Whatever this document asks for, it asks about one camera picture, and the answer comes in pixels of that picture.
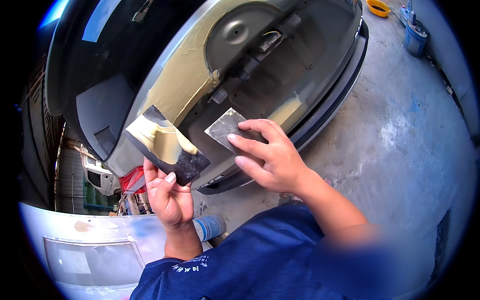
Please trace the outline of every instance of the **yellow bowl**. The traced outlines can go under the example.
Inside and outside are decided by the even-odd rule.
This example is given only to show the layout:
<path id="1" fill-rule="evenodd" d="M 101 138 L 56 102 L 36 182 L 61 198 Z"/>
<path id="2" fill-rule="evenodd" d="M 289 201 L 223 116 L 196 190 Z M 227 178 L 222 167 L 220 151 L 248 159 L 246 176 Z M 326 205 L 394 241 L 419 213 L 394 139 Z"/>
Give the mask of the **yellow bowl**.
<path id="1" fill-rule="evenodd" d="M 390 8 L 388 7 L 388 5 L 378 0 L 367 0 L 367 5 L 370 11 L 379 17 L 385 18 L 390 12 Z"/>

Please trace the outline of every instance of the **car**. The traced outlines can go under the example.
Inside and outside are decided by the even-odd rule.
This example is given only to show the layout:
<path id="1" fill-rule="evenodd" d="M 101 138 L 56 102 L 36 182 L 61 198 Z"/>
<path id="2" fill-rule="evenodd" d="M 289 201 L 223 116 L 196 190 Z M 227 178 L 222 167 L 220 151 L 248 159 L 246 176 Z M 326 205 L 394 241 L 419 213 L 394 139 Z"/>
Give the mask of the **car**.
<path id="1" fill-rule="evenodd" d="M 70 0 L 47 108 L 132 193 L 144 158 L 123 130 L 155 105 L 211 160 L 192 188 L 220 193 L 252 179 L 204 130 L 233 108 L 275 120 L 302 149 L 349 95 L 368 38 L 360 0 Z"/>
<path id="2" fill-rule="evenodd" d="M 80 150 L 85 179 L 105 196 L 120 194 L 120 182 L 117 177 L 103 168 L 102 162 L 88 153 L 83 145 L 81 145 Z"/>

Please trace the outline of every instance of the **left hand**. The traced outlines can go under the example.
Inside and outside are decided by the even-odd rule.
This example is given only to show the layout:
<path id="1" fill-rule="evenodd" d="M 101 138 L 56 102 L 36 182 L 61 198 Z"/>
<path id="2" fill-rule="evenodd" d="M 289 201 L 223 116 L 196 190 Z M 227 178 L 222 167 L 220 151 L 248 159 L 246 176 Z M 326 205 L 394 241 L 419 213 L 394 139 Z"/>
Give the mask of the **left hand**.
<path id="1" fill-rule="evenodd" d="M 147 158 L 144 159 L 144 175 L 148 201 L 164 226 L 179 227 L 193 218 L 191 183 L 179 186 L 175 173 L 167 176 Z"/>

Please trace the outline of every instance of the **concrete floor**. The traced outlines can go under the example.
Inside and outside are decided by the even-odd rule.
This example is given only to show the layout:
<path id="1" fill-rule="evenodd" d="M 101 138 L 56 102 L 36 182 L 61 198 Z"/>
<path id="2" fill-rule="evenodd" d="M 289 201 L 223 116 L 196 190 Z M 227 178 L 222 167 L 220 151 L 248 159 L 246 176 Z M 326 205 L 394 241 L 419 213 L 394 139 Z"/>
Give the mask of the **concrete floor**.
<path id="1" fill-rule="evenodd" d="M 300 154 L 370 222 L 409 229 L 433 251 L 437 225 L 451 209 L 450 257 L 476 187 L 467 127 L 440 73 L 403 49 L 400 21 L 392 14 L 377 17 L 366 4 L 363 14 L 370 39 L 361 76 L 341 110 Z M 193 198 L 195 217 L 221 214 L 228 232 L 281 202 L 279 194 L 256 183 L 218 195 L 195 191 Z"/>

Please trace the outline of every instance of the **wooden plank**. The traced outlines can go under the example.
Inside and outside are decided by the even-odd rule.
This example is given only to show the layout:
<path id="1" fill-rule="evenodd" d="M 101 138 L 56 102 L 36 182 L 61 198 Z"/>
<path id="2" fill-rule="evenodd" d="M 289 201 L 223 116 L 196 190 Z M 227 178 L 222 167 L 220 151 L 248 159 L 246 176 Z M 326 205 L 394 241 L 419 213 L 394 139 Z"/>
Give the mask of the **wooden plank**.
<path id="1" fill-rule="evenodd" d="M 147 213 L 147 215 L 151 214 L 150 213 L 150 208 L 148 207 L 148 194 L 147 193 L 141 193 L 141 194 L 138 194 L 138 197 L 140 198 L 140 201 L 142 202 L 144 208 L 145 208 L 145 211 Z"/>
<path id="2" fill-rule="evenodd" d="M 133 194 L 127 195 L 128 206 L 130 207 L 130 211 L 132 215 L 139 215 L 140 211 L 138 210 L 137 200 Z"/>

